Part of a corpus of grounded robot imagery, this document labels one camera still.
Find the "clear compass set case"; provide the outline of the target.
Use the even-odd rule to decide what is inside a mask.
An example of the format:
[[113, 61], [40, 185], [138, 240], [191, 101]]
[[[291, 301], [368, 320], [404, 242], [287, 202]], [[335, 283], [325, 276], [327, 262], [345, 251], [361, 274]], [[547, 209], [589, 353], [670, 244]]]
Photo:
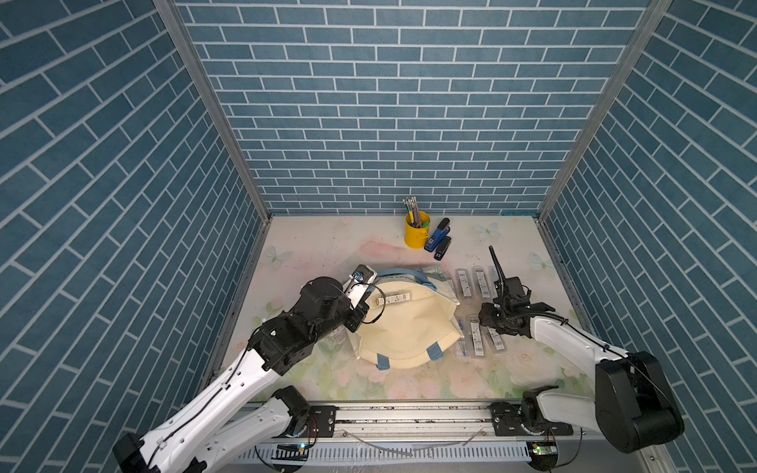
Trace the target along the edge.
[[459, 268], [455, 270], [455, 274], [457, 274], [457, 280], [459, 280], [459, 288], [461, 288], [462, 296], [465, 299], [471, 299], [473, 293], [468, 272], [465, 269]]

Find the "cream canvas tote bag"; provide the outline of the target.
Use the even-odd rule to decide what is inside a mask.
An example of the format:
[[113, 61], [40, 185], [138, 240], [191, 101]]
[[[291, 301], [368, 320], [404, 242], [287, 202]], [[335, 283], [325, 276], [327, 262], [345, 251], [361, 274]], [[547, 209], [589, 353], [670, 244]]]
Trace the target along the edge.
[[[378, 296], [410, 292], [410, 302], [377, 307]], [[459, 299], [451, 277], [440, 266], [382, 270], [367, 291], [369, 311], [361, 326], [347, 333], [356, 358], [377, 369], [413, 369], [439, 360], [457, 344]]]

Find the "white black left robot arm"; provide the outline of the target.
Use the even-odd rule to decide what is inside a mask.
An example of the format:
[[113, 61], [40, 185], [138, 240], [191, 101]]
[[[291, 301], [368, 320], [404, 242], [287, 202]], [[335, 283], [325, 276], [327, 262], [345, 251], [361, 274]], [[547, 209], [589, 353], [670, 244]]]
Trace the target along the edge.
[[262, 323], [223, 374], [179, 413], [138, 436], [127, 434], [112, 451], [122, 472], [216, 472], [258, 443], [294, 435], [310, 406], [292, 386], [277, 390], [254, 412], [237, 414], [339, 327], [356, 331], [365, 321], [368, 289], [377, 274], [360, 265], [341, 283], [319, 277], [303, 285], [287, 311]]

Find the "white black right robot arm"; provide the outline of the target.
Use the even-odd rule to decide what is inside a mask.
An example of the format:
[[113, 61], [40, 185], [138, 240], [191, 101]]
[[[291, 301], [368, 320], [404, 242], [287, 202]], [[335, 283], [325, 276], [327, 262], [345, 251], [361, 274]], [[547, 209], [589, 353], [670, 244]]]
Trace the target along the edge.
[[593, 384], [593, 395], [569, 394], [555, 385], [528, 390], [520, 402], [520, 425], [544, 435], [554, 425], [595, 431], [617, 451], [633, 453], [681, 437], [685, 423], [660, 361], [646, 351], [611, 345], [558, 315], [551, 305], [531, 301], [517, 277], [500, 262], [495, 296], [479, 321], [500, 335], [534, 340], [576, 366]]

